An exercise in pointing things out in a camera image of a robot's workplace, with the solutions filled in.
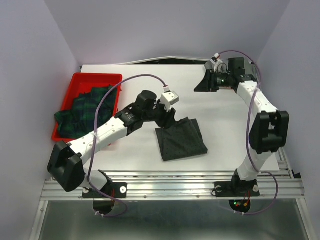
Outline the grey dotted skirt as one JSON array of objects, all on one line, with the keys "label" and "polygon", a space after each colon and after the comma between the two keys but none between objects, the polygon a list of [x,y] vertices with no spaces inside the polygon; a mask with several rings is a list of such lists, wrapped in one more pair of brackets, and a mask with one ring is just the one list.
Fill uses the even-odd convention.
[{"label": "grey dotted skirt", "polygon": [[165,162],[208,153],[197,119],[184,118],[168,129],[155,130],[162,160]]}]

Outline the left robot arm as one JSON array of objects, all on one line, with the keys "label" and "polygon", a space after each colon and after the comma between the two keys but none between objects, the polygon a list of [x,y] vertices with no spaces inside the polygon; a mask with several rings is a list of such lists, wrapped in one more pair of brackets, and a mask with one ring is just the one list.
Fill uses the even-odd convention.
[{"label": "left robot arm", "polygon": [[154,122],[162,129],[173,126],[176,111],[173,105],[179,96],[167,90],[160,97],[149,90],[142,91],[135,102],[119,111],[109,121],[87,135],[70,141],[57,142],[52,150],[47,171],[66,191],[78,187],[92,188],[100,197],[111,193],[111,179],[102,171],[85,168],[96,153],[110,144],[125,138],[142,128],[144,123]]}]

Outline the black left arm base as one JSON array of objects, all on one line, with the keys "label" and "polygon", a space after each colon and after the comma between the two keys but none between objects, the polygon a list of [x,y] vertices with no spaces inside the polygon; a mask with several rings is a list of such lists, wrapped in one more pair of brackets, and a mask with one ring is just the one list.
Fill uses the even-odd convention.
[{"label": "black left arm base", "polygon": [[[127,197],[127,186],[126,182],[112,182],[107,183],[100,191],[110,197],[116,199],[125,199]],[[105,199],[106,197],[99,192],[91,188],[84,188],[82,190],[82,198],[84,199]]]}]

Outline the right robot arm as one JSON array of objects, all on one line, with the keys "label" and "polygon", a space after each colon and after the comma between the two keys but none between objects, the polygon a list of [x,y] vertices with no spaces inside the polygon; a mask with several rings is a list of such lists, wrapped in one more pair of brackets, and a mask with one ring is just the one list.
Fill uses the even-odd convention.
[{"label": "right robot arm", "polygon": [[263,165],[287,142],[290,115],[271,104],[261,91],[257,78],[246,73],[243,57],[230,58],[228,63],[224,63],[216,53],[204,67],[204,77],[195,87],[195,92],[215,93],[220,88],[230,88],[248,106],[247,156],[234,171],[231,181],[218,183],[216,190],[218,194],[230,191],[234,195],[256,191],[257,176]]}]

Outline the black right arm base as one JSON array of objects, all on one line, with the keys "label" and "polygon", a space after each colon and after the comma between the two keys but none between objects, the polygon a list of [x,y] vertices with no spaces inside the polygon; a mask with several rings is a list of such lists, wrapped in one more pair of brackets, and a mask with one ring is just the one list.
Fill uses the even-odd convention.
[{"label": "black right arm base", "polygon": [[257,181],[240,181],[238,183],[231,181],[216,181],[211,195],[217,198],[237,198],[237,197],[259,197],[259,190],[254,190]]}]

